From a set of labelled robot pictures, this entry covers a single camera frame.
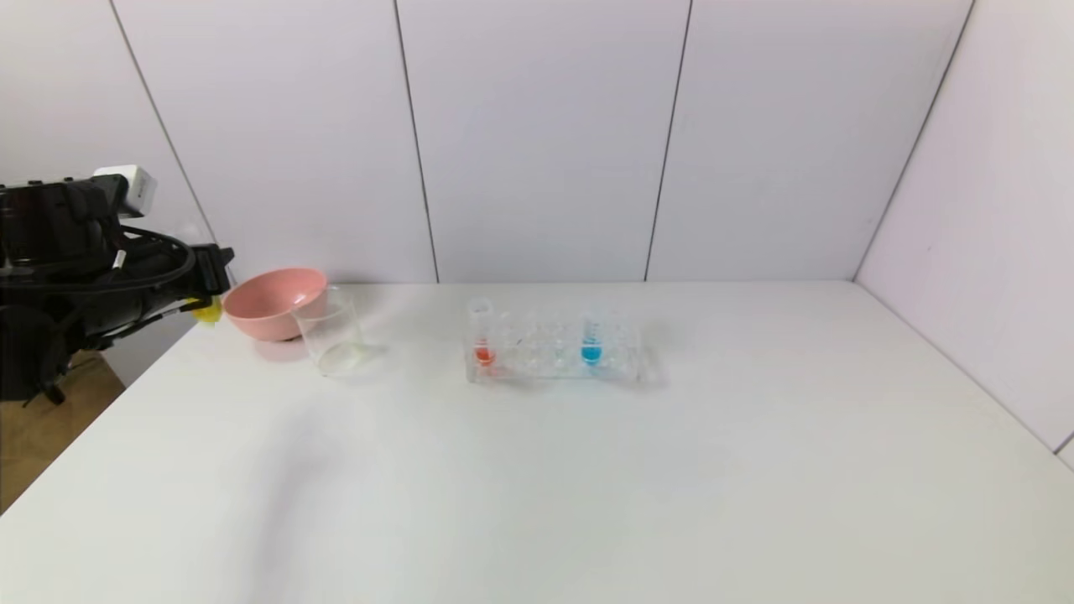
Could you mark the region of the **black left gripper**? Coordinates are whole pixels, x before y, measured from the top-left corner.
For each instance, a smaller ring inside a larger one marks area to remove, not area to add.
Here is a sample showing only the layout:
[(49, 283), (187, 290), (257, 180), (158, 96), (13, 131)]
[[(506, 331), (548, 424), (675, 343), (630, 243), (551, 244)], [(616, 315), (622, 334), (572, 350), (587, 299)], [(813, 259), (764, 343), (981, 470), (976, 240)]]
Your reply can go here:
[(137, 294), (144, 313), (172, 306), (184, 312), (208, 310), (231, 289), (228, 267), (234, 257), (229, 246), (215, 243), (153, 243), (129, 264), (129, 278), (143, 284), (130, 292)]

